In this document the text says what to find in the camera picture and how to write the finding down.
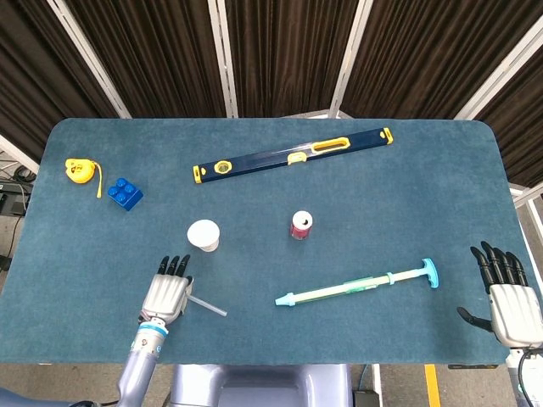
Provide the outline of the grey robot torso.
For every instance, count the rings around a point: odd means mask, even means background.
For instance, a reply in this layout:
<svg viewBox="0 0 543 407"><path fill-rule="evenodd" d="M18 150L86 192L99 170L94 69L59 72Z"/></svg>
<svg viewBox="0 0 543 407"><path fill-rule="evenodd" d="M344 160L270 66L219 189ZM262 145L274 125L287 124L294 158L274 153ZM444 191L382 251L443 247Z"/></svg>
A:
<svg viewBox="0 0 543 407"><path fill-rule="evenodd" d="M176 365L168 407L353 407L350 367Z"/></svg>

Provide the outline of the clear plastic stick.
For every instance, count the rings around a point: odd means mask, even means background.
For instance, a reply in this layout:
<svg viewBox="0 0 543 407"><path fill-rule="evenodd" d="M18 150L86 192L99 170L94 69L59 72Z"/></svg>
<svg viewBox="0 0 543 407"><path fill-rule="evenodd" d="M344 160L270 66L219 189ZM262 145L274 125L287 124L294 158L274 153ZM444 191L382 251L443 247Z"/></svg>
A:
<svg viewBox="0 0 543 407"><path fill-rule="evenodd" d="M188 300L190 300L191 302L201 306L201 307L204 307L206 308L207 310L210 310L222 317L226 317L227 316L227 312L224 310L224 309L221 309L219 307L216 307L214 306L213 304L210 304L200 298L196 298L194 297L193 295L188 295Z"/></svg>

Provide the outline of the blue table cloth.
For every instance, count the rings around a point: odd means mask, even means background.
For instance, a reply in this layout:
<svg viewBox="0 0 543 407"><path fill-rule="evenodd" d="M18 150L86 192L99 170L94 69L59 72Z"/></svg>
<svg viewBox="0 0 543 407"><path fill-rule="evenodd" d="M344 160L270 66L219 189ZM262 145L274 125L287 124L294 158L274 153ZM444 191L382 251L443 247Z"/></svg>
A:
<svg viewBox="0 0 543 407"><path fill-rule="evenodd" d="M394 142L196 184L193 167L388 127ZM103 171L85 184L70 158ZM108 188L126 178L143 198L126 211ZM313 217L290 235L293 214ZM197 220L220 228L205 252ZM489 316L470 248L482 241L529 265L492 130L466 120L66 119L51 131L0 294L0 363L121 363L165 257L190 255L196 304L170 325L165 363L499 364L507 350L470 326ZM423 267L427 277L294 307L303 293Z"/></svg>

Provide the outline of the yellow tape measure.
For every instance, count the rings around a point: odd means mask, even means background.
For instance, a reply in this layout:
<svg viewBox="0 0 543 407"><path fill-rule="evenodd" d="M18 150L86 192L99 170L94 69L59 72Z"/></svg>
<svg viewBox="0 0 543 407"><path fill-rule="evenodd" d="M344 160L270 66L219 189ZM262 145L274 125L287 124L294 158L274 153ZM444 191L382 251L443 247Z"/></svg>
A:
<svg viewBox="0 0 543 407"><path fill-rule="evenodd" d="M88 183L98 172L98 190L96 198L102 197L103 171L101 165L91 159L67 159L64 163L65 174L76 184Z"/></svg>

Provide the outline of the black box under table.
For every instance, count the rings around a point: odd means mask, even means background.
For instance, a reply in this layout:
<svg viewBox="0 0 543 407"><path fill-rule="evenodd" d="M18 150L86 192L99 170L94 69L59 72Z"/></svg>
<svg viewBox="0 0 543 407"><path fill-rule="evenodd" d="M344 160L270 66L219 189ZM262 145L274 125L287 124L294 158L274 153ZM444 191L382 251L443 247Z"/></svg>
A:
<svg viewBox="0 0 543 407"><path fill-rule="evenodd" d="M354 407L380 407L379 395L373 391L354 391Z"/></svg>

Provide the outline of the red soda can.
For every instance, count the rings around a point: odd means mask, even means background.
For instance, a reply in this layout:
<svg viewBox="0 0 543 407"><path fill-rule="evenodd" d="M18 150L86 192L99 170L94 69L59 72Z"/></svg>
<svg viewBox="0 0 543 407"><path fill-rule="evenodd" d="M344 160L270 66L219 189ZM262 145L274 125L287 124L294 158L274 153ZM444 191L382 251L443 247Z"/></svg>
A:
<svg viewBox="0 0 543 407"><path fill-rule="evenodd" d="M296 240L304 240L309 236L312 226L312 215L308 211L299 210L293 214L290 235Z"/></svg>

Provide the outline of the teal water syringe toy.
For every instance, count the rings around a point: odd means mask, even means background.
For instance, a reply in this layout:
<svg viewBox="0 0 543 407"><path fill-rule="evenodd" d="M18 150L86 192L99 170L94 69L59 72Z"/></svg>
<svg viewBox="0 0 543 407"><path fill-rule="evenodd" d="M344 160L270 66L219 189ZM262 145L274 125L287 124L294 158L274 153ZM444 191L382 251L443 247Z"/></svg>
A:
<svg viewBox="0 0 543 407"><path fill-rule="evenodd" d="M297 304L344 294L359 293L383 285L392 286L396 284L396 282L403 282L418 277L427 277L428 284L432 289L439 286L439 275L437 268L431 259L426 258L423 259L423 267L419 269L405 270L395 273L388 272L385 275L378 277L366 277L344 282L336 286L323 287L303 293L287 293L280 298L276 298L275 305L294 307Z"/></svg>

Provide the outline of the blue toy building brick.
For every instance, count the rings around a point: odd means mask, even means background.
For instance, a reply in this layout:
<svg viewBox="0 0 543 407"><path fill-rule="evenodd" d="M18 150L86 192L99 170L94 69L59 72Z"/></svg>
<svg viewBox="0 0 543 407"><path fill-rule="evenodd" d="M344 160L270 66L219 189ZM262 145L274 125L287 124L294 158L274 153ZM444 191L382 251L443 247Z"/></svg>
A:
<svg viewBox="0 0 543 407"><path fill-rule="evenodd" d="M143 198L143 192L126 178L118 178L108 188L108 197L126 211L130 211Z"/></svg>

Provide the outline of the black floor device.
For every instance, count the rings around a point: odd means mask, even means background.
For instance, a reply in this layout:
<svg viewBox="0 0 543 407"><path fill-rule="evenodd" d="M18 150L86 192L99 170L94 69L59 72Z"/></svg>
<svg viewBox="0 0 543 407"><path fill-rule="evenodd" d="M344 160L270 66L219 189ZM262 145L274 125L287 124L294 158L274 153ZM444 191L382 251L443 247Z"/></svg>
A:
<svg viewBox="0 0 543 407"><path fill-rule="evenodd" d="M33 186L0 180L0 215L24 217Z"/></svg>

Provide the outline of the navy yellow spirit level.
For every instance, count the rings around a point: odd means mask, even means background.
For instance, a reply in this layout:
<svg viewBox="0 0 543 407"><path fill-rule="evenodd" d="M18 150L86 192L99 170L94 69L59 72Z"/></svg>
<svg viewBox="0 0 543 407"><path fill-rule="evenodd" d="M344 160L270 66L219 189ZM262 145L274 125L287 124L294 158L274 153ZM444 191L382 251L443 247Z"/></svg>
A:
<svg viewBox="0 0 543 407"><path fill-rule="evenodd" d="M344 153L387 146L393 142L394 137L391 130L388 127L382 127L318 142L302 143L291 148L196 164L193 167L193 179L196 184L202 184Z"/></svg>

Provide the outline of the white partition frame post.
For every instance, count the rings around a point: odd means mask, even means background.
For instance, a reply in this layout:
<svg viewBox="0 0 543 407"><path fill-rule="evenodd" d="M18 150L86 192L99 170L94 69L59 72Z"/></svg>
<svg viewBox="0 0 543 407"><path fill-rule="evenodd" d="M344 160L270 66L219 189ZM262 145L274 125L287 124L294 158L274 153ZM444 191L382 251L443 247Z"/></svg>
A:
<svg viewBox="0 0 543 407"><path fill-rule="evenodd" d="M327 117L338 117L346 87L372 10L373 0L359 0Z"/></svg>
<svg viewBox="0 0 543 407"><path fill-rule="evenodd" d="M227 21L225 0L207 0L210 23L216 48L216 58L221 79L227 118L238 118L238 102L235 87L232 50Z"/></svg>
<svg viewBox="0 0 543 407"><path fill-rule="evenodd" d="M88 69L91 71L95 80L101 87L104 95L113 106L115 112L121 119L131 119L132 115L118 93L114 82L105 69L102 61L98 57L92 44L89 42L86 34L76 20L76 17L70 11L65 0L46 0L50 9L52 9L59 23L64 28L68 37L81 55Z"/></svg>
<svg viewBox="0 0 543 407"><path fill-rule="evenodd" d="M543 14L531 25L508 55L468 99L454 119L475 119L541 47L543 47Z"/></svg>

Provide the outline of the white partition base bar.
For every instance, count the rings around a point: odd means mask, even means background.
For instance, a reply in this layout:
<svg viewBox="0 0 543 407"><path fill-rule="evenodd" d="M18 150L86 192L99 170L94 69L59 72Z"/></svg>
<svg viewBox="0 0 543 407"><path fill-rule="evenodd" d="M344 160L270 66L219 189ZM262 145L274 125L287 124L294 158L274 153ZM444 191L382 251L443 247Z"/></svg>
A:
<svg viewBox="0 0 543 407"><path fill-rule="evenodd" d="M22 164L26 169L30 170L34 174L38 173L40 165L1 134L0 149L5 151L8 156Z"/></svg>
<svg viewBox="0 0 543 407"><path fill-rule="evenodd" d="M528 201L543 195L543 181L538 183L535 187L522 187L512 183L509 183L508 186L516 209L527 204Z"/></svg>

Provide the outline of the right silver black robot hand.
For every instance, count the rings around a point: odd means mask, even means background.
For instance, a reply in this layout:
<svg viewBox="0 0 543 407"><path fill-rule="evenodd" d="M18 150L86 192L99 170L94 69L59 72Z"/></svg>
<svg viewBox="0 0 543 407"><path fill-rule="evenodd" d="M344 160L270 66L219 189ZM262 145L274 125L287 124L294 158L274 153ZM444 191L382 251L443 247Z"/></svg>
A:
<svg viewBox="0 0 543 407"><path fill-rule="evenodd" d="M457 314L469 325L494 334L505 347L543 348L543 313L519 258L486 241L470 251L489 300L490 318L472 315L463 307L456 309Z"/></svg>

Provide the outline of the brown pleated curtain panel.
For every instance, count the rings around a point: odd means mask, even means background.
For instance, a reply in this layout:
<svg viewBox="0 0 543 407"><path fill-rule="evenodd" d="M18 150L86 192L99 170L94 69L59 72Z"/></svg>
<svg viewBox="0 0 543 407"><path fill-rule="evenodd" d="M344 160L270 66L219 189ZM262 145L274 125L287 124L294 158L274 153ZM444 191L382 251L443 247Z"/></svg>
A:
<svg viewBox="0 0 543 407"><path fill-rule="evenodd" d="M65 0L134 118L226 114L207 0Z"/></svg>
<svg viewBox="0 0 543 407"><path fill-rule="evenodd" d="M534 187L543 181L543 47L476 119L494 132L511 183Z"/></svg>
<svg viewBox="0 0 543 407"><path fill-rule="evenodd" d="M543 0L373 0L340 108L451 119L541 15Z"/></svg>
<svg viewBox="0 0 543 407"><path fill-rule="evenodd" d="M328 109L358 0L225 0L238 114Z"/></svg>
<svg viewBox="0 0 543 407"><path fill-rule="evenodd" d="M0 0L0 135L40 161L65 118L115 118L47 0Z"/></svg>

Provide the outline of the white paper cup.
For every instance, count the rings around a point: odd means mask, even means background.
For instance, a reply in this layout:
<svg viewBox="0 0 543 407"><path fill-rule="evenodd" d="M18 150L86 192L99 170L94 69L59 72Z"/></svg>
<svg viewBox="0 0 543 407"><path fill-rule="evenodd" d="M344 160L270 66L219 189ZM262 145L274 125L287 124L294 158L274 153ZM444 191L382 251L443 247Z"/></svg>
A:
<svg viewBox="0 0 543 407"><path fill-rule="evenodd" d="M213 220L197 220L188 228L187 238L193 246L213 252L219 246L220 228Z"/></svg>

